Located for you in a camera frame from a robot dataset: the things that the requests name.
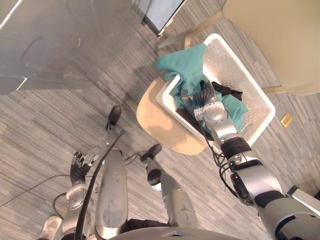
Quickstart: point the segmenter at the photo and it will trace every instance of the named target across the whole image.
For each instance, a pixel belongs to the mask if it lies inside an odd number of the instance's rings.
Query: robot forearm
[[[223,104],[211,98],[194,113],[198,121],[205,121],[227,158],[238,198],[257,209],[270,236],[276,240],[320,239],[320,218],[300,202],[282,194],[278,180],[228,120]]]

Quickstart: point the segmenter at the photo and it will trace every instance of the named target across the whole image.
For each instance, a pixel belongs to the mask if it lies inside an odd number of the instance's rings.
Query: white plastic basket
[[[215,81],[243,92],[242,102],[247,107],[248,113],[244,117],[244,129],[242,129],[241,136],[252,146],[274,118],[275,107],[219,34],[209,35],[203,43],[207,45],[204,52],[203,74],[211,82]],[[156,101],[189,131],[205,141],[201,133],[176,113],[177,108],[170,92],[179,80],[180,77],[177,75],[167,82],[157,94]],[[214,147],[217,152],[220,152],[215,144]]]

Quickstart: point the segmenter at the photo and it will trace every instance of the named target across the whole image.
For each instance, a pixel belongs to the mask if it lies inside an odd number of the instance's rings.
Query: teal cloth
[[[203,76],[203,55],[206,50],[204,43],[196,46],[176,51],[158,59],[156,68],[159,70],[170,71],[164,78],[168,82],[173,75],[179,75],[180,81],[171,91],[175,105],[179,109],[186,108],[193,116],[193,110],[200,106],[198,102],[184,102],[181,96],[192,96],[201,91],[200,82]],[[229,119],[241,131],[244,125],[244,116],[248,112],[247,107],[232,95],[222,96],[216,92],[217,99],[222,102],[228,112]]]

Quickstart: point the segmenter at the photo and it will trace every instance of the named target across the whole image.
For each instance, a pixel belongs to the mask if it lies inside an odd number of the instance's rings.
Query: wooden chair
[[[320,92],[319,0],[227,0],[221,11],[189,30],[167,38],[159,48],[183,42],[221,18],[240,27],[259,47],[281,85],[266,87],[266,94]]]
[[[202,152],[206,144],[156,101],[156,95],[165,83],[161,77],[151,83],[137,106],[136,119],[159,143],[181,154],[197,155]]]

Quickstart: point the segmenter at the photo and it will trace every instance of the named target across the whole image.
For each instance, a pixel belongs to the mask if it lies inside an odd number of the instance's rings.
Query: chair seat
[[[136,110],[141,127],[162,145],[185,155],[197,155],[206,144],[188,131],[156,101],[156,95],[165,85],[157,78],[142,96]]]

